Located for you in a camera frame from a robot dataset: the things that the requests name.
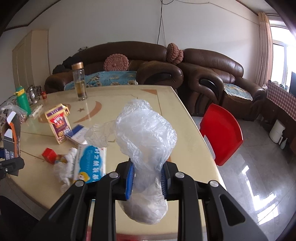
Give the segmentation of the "black cigarette carton box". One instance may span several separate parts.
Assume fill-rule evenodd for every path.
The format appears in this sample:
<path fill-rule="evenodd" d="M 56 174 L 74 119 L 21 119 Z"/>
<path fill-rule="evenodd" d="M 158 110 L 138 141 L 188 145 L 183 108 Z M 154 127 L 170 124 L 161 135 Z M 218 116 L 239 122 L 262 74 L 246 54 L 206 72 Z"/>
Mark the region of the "black cigarette carton box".
<path fill-rule="evenodd" d="M 21 122 L 19 115 L 12 111 L 6 118 L 1 129 L 4 144 L 4 158 L 6 160 L 20 157 Z"/>

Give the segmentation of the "small red box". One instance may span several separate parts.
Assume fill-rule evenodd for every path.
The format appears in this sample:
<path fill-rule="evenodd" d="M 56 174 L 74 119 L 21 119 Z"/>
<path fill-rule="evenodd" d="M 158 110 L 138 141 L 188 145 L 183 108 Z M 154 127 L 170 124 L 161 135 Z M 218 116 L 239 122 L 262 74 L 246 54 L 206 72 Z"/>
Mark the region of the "small red box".
<path fill-rule="evenodd" d="M 57 154 L 54 150 L 46 148 L 42 153 L 43 158 L 50 164 L 55 164 Z"/>

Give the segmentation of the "blue white medicine box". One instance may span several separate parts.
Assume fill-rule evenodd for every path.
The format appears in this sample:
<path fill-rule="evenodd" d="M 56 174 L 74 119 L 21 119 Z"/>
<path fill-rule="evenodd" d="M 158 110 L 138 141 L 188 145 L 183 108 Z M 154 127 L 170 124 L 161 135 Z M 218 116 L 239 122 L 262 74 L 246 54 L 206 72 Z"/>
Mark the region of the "blue white medicine box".
<path fill-rule="evenodd" d="M 106 174 L 107 148 L 79 145 L 75 158 L 73 181 L 85 183 L 99 181 Z"/>

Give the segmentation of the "clear plastic bag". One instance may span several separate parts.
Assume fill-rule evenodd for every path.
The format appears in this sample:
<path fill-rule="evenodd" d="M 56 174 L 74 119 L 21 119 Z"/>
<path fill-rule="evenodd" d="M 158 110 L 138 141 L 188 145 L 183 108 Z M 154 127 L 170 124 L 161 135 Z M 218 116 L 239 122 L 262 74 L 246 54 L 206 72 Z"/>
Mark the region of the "clear plastic bag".
<path fill-rule="evenodd" d="M 161 169 L 177 142 L 171 124 L 154 111 L 146 100 L 128 102 L 116 120 L 93 125 L 85 134 L 88 144 L 107 147 L 109 136 L 134 165 L 132 193 L 119 204 L 126 215 L 139 222 L 154 225 L 161 221 L 168 204 L 161 188 Z"/>

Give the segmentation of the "white tissue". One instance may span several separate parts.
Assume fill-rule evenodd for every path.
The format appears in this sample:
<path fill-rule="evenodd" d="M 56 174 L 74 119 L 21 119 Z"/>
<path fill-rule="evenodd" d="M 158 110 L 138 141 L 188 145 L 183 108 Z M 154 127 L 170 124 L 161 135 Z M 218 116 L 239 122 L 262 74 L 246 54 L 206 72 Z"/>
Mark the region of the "white tissue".
<path fill-rule="evenodd" d="M 67 189 L 72 185 L 74 176 L 75 159 L 77 155 L 76 148 L 70 148 L 69 152 L 64 155 L 67 163 L 54 164 L 53 172 L 58 180 L 62 183 L 61 192 L 65 193 Z"/>

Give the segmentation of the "gold purple cigarette box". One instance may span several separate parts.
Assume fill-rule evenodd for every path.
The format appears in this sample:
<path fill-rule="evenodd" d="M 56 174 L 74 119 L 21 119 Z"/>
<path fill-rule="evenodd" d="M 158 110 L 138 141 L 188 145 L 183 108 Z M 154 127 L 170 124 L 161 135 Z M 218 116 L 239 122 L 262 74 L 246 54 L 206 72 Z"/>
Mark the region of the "gold purple cigarette box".
<path fill-rule="evenodd" d="M 66 140 L 67 133 L 72 131 L 68 120 L 69 114 L 69 108 L 61 103 L 45 112 L 45 117 L 58 144 L 63 143 Z"/>

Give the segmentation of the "blue white cigarette box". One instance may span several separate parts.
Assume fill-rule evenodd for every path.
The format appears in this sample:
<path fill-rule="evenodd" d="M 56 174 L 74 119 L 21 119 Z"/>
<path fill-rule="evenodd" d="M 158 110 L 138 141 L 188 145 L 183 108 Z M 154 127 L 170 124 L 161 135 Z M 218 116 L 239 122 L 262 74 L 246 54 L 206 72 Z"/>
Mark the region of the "blue white cigarette box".
<path fill-rule="evenodd" d="M 65 135 L 65 137 L 67 138 L 67 140 L 76 145 L 86 145 L 87 141 L 84 136 L 88 130 L 89 128 L 86 128 L 82 125 L 76 125 Z"/>

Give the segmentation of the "yellow snack wrapper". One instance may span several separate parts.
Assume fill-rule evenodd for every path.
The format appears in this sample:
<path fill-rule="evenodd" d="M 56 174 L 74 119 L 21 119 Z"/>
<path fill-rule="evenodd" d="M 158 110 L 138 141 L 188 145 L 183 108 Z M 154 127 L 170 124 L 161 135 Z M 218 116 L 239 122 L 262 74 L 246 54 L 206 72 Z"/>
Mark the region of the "yellow snack wrapper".
<path fill-rule="evenodd" d="M 67 163 L 67 160 L 66 160 L 64 155 L 57 155 L 56 159 L 55 159 L 55 164 L 58 163 L 58 162 Z"/>

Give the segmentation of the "red plastic stool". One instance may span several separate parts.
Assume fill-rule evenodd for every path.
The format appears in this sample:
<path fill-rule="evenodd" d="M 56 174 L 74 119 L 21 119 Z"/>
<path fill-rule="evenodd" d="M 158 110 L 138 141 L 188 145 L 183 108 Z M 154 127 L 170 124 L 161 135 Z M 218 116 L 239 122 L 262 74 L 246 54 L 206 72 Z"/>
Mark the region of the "red plastic stool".
<path fill-rule="evenodd" d="M 243 143 L 237 120 L 229 111 L 213 103 L 201 120 L 200 133 L 211 144 L 218 166 L 223 166 Z"/>

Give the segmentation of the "small red cup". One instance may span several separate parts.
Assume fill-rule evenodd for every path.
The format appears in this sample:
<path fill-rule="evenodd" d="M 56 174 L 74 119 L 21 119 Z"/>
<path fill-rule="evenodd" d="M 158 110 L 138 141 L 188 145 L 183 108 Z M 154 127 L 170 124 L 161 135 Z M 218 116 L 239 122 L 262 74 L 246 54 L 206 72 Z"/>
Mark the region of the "small red cup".
<path fill-rule="evenodd" d="M 47 94 L 46 94 L 45 91 L 42 91 L 42 98 L 43 98 L 43 99 L 46 99 L 46 98 L 47 98 Z"/>

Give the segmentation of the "blue floral sofa cover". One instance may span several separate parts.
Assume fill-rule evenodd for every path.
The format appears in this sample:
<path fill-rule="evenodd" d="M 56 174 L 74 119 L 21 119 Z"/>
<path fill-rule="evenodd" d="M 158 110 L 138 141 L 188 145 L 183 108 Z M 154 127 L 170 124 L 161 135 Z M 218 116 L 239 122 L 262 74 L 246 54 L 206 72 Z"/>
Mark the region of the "blue floral sofa cover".
<path fill-rule="evenodd" d="M 111 85 L 138 85 L 136 71 L 100 71 L 85 75 L 86 89 Z M 75 89 L 74 80 L 67 83 L 64 90 Z"/>

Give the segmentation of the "black clothes on sofa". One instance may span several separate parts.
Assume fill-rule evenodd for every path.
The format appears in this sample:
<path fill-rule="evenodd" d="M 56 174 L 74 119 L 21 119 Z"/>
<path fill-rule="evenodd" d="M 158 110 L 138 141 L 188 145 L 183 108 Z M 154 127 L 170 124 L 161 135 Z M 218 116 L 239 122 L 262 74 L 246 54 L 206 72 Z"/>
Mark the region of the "black clothes on sofa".
<path fill-rule="evenodd" d="M 77 60 L 73 57 L 68 57 L 66 60 L 63 61 L 62 64 L 57 65 L 53 71 L 52 74 L 62 73 L 62 72 L 69 72 L 72 69 L 72 65 L 80 62 L 80 60 Z"/>

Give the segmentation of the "glass tea bottle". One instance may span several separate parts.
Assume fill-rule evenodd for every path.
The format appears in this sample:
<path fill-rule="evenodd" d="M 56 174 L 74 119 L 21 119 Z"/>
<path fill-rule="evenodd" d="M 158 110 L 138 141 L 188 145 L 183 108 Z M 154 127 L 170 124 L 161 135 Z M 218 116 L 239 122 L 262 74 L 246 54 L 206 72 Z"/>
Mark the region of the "glass tea bottle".
<path fill-rule="evenodd" d="M 78 62 L 72 65 L 72 74 L 78 100 L 86 100 L 88 96 L 86 92 L 86 81 L 83 62 Z"/>

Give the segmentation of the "brown leather sofa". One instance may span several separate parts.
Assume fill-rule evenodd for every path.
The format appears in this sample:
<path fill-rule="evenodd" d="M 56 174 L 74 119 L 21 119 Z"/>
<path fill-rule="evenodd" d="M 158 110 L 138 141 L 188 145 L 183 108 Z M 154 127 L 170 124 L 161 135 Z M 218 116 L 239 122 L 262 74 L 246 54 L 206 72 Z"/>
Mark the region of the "brown leather sofa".
<path fill-rule="evenodd" d="M 46 93 L 64 90 L 73 81 L 72 66 L 83 63 L 85 75 L 97 72 L 135 73 L 138 84 L 168 85 L 177 90 L 183 83 L 183 72 L 167 58 L 168 50 L 162 45 L 123 41 L 96 45 L 68 57 L 57 65 L 46 81 Z"/>

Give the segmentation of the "pink curtain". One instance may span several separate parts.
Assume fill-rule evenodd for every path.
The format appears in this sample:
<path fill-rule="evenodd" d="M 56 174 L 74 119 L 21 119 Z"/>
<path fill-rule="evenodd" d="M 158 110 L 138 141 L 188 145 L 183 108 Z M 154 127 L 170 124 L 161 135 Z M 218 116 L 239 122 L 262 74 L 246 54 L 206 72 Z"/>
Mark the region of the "pink curtain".
<path fill-rule="evenodd" d="M 273 39 L 269 19 L 264 12 L 258 13 L 259 47 L 256 68 L 256 84 L 263 87 L 271 78 L 273 67 Z"/>

